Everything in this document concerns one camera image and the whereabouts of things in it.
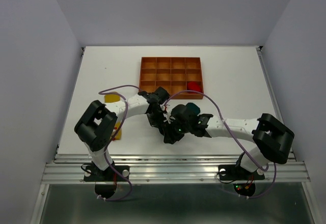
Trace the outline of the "dark green sock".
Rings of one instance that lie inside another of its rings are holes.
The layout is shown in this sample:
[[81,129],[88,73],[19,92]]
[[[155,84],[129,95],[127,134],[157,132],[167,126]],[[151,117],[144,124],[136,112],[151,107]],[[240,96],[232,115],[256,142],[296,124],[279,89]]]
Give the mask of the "dark green sock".
[[187,103],[185,106],[196,115],[199,115],[201,112],[200,108],[192,102]]

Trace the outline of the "red sock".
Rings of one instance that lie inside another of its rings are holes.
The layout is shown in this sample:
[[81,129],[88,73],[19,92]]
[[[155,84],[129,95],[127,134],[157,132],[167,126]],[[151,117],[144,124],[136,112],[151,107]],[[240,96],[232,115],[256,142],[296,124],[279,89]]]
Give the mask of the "red sock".
[[200,84],[196,81],[189,81],[187,83],[187,90],[191,94],[195,94],[196,92],[202,93],[202,88]]

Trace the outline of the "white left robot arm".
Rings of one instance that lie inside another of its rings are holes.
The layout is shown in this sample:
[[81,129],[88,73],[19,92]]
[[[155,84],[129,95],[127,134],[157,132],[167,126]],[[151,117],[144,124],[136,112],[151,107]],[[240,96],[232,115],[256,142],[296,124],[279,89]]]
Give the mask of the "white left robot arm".
[[92,157],[90,166],[82,168],[86,176],[97,176],[101,180],[108,180],[113,176],[114,161],[107,148],[113,139],[117,122],[123,124],[130,117],[146,115],[150,126],[163,132],[165,112],[162,105],[169,97],[167,90],[158,87],[152,93],[141,91],[127,100],[114,103],[93,101],[74,128],[74,132]]

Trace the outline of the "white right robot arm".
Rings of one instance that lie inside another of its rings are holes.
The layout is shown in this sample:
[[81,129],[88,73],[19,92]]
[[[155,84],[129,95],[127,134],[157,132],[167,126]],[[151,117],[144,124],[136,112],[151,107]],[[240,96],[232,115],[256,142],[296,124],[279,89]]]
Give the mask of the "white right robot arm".
[[257,119],[222,119],[212,114],[201,114],[193,104],[180,104],[165,108],[167,121],[164,125],[164,141],[174,144],[186,133],[196,137],[229,137],[240,144],[252,142],[255,147],[243,153],[234,166],[236,176],[246,178],[258,169],[265,170],[270,162],[285,164],[294,140],[294,133],[277,118],[263,113]]

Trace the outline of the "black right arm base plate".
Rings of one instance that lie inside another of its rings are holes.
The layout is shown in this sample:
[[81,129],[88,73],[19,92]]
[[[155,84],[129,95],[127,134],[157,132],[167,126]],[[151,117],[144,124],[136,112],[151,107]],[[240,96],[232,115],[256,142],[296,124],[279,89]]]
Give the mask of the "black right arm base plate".
[[265,175],[259,175],[257,172],[249,172],[234,164],[222,164],[218,166],[217,176],[222,181],[247,181],[264,180]]

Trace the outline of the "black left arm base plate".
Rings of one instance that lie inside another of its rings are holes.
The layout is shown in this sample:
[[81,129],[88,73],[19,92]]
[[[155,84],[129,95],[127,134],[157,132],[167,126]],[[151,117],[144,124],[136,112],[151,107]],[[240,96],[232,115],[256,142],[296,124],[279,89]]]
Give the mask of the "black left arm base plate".
[[126,182],[123,176],[119,176],[110,167],[105,171],[100,170],[94,164],[82,164],[81,169],[84,171],[85,182]]

